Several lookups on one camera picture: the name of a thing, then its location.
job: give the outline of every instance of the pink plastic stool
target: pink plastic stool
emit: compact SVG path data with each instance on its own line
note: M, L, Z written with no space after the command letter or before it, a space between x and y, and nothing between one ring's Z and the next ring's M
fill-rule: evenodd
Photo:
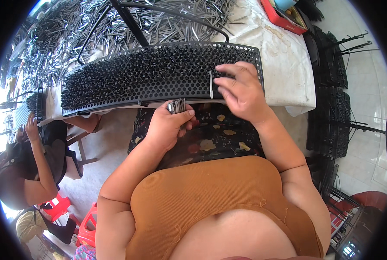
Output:
M78 241L80 243L85 242L88 245L95 247L95 228L92 228L93 230L88 229L88 223L89 221L92 222L94 227L97 227L97 221L94 219L93 214L97 214L97 203L93 202L92 207L85 216L84 220L82 221L82 225L80 225L80 231L78 232Z
M71 206L71 201L68 197L62 198L61 195L56 195L56 199L58 200L58 204L55 204L53 200L48 201L52 206L51 209L43 209L47 214L51 216L50 221L54 222L59 219L60 216L66 214L68 211L68 207Z

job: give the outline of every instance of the black perforated panel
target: black perforated panel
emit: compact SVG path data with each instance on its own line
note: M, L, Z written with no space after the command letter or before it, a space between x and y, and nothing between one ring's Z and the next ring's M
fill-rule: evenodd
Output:
M13 111L13 133L26 125L31 111L35 112L38 123L46 119L46 93L43 88L36 89Z
M261 85L259 49L221 42L181 42L151 45L107 56L66 76L62 85L62 113L166 101L175 98L210 99L212 78L225 76L215 66L237 61L255 65ZM213 85L215 99L222 99Z

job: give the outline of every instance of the black floral fabric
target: black floral fabric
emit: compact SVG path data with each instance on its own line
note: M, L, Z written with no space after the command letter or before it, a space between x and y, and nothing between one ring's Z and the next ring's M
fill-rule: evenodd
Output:
M226 105L204 103L191 106L196 112L195 126L178 139L156 170L247 155L265 158L257 130L250 122L234 116ZM128 153L146 137L153 113L154 109L139 109Z

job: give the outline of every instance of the hand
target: hand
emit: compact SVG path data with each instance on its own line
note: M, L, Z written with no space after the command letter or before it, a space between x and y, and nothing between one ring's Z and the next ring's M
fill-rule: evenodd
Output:
M178 137L183 137L186 130L192 129L192 123L196 122L195 110L188 104L186 104L185 112L170 114L167 110L167 104L170 101L166 101L156 108L150 121L149 130L144 138L144 142L150 142L165 151L172 149L178 141ZM179 130L179 127L184 123L186 123L185 129Z
M37 129L37 120L34 120L35 113L30 112L28 122L26 123L26 134L28 135L29 141L34 142L39 140L39 131Z
M17 142L22 142L26 139L26 135L24 134L24 132L22 130L24 130L23 125L21 127L19 127L19 129L17 129L16 135L15 135L15 139Z
M215 67L219 72L235 76L215 78L218 92L224 97L231 112L254 126L265 121L269 106L264 98L263 88L257 78L254 65L247 62L222 64Z

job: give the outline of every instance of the white table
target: white table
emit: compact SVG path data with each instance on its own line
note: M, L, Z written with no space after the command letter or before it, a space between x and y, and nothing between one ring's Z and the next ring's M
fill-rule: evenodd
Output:
M292 116L297 116L316 107L315 83L309 53L303 36L289 32L272 24L259 0L237 0L231 20L247 16L231 24L231 43L258 47L261 54L265 98L270 106L285 106ZM213 41L223 42L223 35ZM92 60L101 57L97 53ZM61 120L61 87L51 87L47 91L46 117L41 124ZM158 107L160 103L149 104ZM123 108L141 107L138 105Z

